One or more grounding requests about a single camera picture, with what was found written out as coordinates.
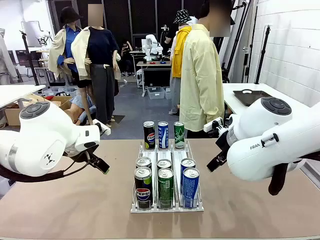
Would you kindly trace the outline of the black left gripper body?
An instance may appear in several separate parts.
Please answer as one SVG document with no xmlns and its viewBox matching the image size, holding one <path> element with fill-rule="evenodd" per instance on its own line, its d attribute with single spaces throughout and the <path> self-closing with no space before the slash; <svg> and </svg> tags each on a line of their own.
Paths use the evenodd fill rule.
<svg viewBox="0 0 320 240">
<path fill-rule="evenodd" d="M 82 162 L 94 162 L 98 157 L 94 154 L 95 150 L 99 147 L 98 144 L 89 147 L 83 151 L 76 150 L 73 146 L 70 146 L 64 150 L 64 156 L 72 159 L 76 163 Z"/>
</svg>

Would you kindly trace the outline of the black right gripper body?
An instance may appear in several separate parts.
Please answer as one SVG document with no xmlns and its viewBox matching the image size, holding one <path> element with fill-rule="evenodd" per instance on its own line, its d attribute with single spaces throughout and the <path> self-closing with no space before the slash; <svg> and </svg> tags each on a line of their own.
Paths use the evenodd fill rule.
<svg viewBox="0 0 320 240">
<path fill-rule="evenodd" d="M 234 143 L 234 124 L 233 118 L 229 117 L 226 119 L 226 126 L 219 125 L 218 139 L 216 145 L 221 149 L 221 155 L 226 156 L 231 145 Z"/>
</svg>

